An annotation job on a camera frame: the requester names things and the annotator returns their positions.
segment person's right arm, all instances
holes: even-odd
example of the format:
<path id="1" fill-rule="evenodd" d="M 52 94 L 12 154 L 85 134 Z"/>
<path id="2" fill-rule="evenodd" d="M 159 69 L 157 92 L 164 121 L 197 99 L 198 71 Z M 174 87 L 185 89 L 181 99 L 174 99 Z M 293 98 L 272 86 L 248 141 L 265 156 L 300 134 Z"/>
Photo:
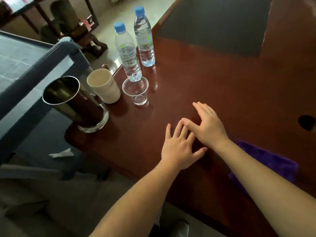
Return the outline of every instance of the person's right arm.
<path id="1" fill-rule="evenodd" d="M 316 236 L 316 199 L 252 158 L 225 132 L 215 111 L 193 103 L 202 122 L 184 125 L 229 166 L 279 236 Z"/>

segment hand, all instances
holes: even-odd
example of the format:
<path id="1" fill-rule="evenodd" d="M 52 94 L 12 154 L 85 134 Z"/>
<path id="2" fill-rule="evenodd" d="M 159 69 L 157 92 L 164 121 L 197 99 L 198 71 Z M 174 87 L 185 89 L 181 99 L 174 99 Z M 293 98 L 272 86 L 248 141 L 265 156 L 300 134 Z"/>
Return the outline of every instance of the hand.
<path id="1" fill-rule="evenodd" d="M 186 118 L 182 118 L 183 124 L 196 135 L 200 142 L 215 150 L 228 139 L 225 128 L 216 112 L 207 104 L 194 102 L 193 106 L 202 119 L 201 125 L 196 125 Z"/>
<path id="2" fill-rule="evenodd" d="M 203 147 L 192 153 L 195 136 L 190 133 L 186 139 L 188 129 L 185 126 L 182 128 L 182 125 L 182 121 L 179 121 L 172 137 L 171 125 L 167 125 L 165 143 L 161 151 L 161 160 L 174 165 L 179 171 L 188 168 L 207 151 L 207 148 Z"/>

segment person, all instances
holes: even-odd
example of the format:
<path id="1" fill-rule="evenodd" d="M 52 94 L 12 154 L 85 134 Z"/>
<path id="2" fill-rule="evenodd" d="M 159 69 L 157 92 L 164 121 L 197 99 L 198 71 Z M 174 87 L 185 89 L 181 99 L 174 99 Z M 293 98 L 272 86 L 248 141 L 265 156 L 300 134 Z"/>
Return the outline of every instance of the person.
<path id="1" fill-rule="evenodd" d="M 316 199 L 232 142 L 211 107 L 200 102 L 193 106 L 201 124 L 183 118 L 173 135 L 167 125 L 159 164 L 113 205 L 90 237 L 147 237 L 172 182 L 204 155 L 206 147 L 226 162 L 279 236 L 316 236 Z M 192 153 L 195 136 L 206 147 Z"/>

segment person's right hand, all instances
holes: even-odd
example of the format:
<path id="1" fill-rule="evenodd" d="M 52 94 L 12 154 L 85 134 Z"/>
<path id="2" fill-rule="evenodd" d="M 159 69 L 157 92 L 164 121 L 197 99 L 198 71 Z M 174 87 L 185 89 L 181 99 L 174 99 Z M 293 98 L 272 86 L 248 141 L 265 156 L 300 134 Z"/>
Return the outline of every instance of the person's right hand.
<path id="1" fill-rule="evenodd" d="M 213 150 L 228 140 L 225 128 L 216 112 L 207 104 L 193 103 L 202 119 L 201 125 L 196 125 L 187 118 L 182 118 L 185 127 L 192 131 L 195 136 L 207 147 Z"/>

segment cream ceramic mug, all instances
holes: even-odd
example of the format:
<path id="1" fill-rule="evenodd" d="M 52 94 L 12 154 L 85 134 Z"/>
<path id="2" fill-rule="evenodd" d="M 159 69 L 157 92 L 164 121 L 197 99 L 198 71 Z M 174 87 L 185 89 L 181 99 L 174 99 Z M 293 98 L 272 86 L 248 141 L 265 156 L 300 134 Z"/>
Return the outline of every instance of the cream ceramic mug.
<path id="1" fill-rule="evenodd" d="M 88 85 L 106 104 L 112 104 L 121 96 L 111 72 L 108 69 L 97 69 L 87 77 Z"/>

